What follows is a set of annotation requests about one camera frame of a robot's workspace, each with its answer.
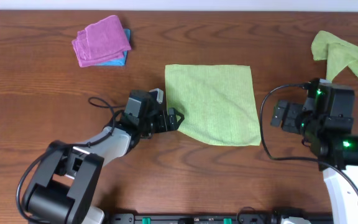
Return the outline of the light green cloth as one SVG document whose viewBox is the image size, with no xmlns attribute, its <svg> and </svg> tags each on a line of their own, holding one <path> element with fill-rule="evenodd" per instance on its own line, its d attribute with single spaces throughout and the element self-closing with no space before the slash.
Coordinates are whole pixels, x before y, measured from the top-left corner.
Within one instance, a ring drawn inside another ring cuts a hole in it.
<svg viewBox="0 0 358 224">
<path fill-rule="evenodd" d="M 166 65 L 165 95 L 185 116 L 179 132 L 214 146 L 260 144 L 249 66 Z"/>
</svg>

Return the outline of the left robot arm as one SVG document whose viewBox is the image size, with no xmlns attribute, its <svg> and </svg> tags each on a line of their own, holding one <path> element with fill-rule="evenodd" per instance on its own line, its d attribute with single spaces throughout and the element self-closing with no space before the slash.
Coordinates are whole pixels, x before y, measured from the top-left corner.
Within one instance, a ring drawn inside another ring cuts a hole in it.
<svg viewBox="0 0 358 224">
<path fill-rule="evenodd" d="M 102 223 L 104 212 L 91 206 L 102 168 L 129 153 L 140 139 L 176 131 L 184 119 L 175 108 L 118 110 L 86 142 L 51 142 L 19 181 L 19 213 L 30 223 Z"/>
</svg>

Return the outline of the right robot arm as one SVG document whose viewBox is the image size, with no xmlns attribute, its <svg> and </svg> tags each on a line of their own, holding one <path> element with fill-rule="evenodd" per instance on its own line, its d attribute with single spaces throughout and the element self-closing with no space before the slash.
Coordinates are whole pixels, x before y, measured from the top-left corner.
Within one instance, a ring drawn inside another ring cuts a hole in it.
<svg viewBox="0 0 358 224">
<path fill-rule="evenodd" d="M 352 98 L 280 100 L 271 124 L 300 134 L 314 154 L 329 192 L 334 223 L 358 223 L 358 135 L 352 134 Z"/>
</svg>

